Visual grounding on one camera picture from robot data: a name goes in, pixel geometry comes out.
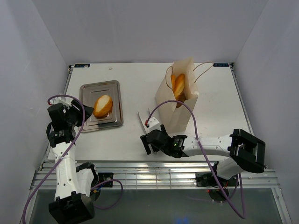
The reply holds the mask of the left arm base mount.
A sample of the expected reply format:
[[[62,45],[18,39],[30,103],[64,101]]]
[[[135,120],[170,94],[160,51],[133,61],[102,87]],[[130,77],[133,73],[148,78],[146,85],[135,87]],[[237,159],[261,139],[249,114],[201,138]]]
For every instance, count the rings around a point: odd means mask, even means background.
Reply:
[[[106,173],[98,173],[99,182],[104,182],[108,180],[112,180],[114,178],[114,173],[106,172]],[[105,183],[102,187],[111,188],[113,186],[112,182]]]

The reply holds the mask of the long baguette bread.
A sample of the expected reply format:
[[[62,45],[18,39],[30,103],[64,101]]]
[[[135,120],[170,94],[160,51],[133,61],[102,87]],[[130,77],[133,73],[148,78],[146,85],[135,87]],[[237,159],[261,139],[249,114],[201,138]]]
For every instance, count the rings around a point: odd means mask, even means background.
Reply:
[[[177,98],[184,90],[185,87],[185,74],[180,74],[175,81],[174,96]]]
[[[175,81],[176,81],[176,77],[175,77],[175,75],[171,74],[171,85],[172,85],[172,90],[175,90]]]

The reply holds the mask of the beige paper bag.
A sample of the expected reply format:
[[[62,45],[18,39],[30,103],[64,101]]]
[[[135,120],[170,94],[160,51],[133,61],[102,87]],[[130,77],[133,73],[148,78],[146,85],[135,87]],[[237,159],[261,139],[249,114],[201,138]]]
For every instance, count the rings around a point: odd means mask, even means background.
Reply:
[[[196,84],[198,78],[194,74],[196,69],[197,66],[192,57],[175,61],[166,69],[155,99],[157,104],[175,100],[175,102],[166,103],[158,108],[161,123],[168,133],[186,130],[191,113],[183,104],[193,110],[199,96]]]

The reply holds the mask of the metal tongs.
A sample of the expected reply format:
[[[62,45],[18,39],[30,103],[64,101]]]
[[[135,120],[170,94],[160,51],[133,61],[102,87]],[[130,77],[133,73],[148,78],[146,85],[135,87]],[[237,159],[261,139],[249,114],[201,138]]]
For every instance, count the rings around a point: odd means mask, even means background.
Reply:
[[[145,125],[145,121],[148,119],[149,115],[150,115],[150,110],[148,109],[140,109],[137,111],[139,120],[140,120],[140,124],[142,127],[143,132],[146,134],[148,131],[148,128]]]

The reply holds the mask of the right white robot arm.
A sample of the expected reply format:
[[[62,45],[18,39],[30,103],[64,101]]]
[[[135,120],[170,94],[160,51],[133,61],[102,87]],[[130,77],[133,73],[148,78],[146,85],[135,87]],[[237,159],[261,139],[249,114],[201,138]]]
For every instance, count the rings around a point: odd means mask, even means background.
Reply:
[[[225,160],[213,166],[211,180],[216,185],[222,185],[243,171],[264,172],[265,142],[242,129],[234,129],[229,135],[198,140],[187,135],[171,137],[161,127],[140,139],[147,154],[161,151],[176,159],[197,155],[225,156]]]

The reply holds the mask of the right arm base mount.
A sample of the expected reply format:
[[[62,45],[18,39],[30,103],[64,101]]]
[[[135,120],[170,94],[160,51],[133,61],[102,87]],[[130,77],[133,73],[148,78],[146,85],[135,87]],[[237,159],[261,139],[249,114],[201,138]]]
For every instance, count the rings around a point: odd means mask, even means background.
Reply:
[[[230,179],[226,180],[220,177],[217,177],[218,181],[220,182],[222,187],[235,187],[239,186],[239,181],[237,175],[234,175]],[[215,187],[218,188],[218,184],[212,175],[212,173],[201,173],[201,172],[196,172],[195,173],[195,180],[196,180],[196,185],[198,187]]]

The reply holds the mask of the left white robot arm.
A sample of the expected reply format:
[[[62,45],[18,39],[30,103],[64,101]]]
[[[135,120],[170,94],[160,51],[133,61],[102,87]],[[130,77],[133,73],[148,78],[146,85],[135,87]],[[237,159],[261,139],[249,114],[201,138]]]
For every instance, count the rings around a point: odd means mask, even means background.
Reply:
[[[47,127],[47,138],[57,166],[56,193],[49,212],[59,224],[79,224],[94,218],[91,187],[99,182],[96,168],[90,162],[76,166],[76,128],[83,127],[93,114],[93,108],[76,100],[67,103],[63,97],[49,102],[51,122]]]

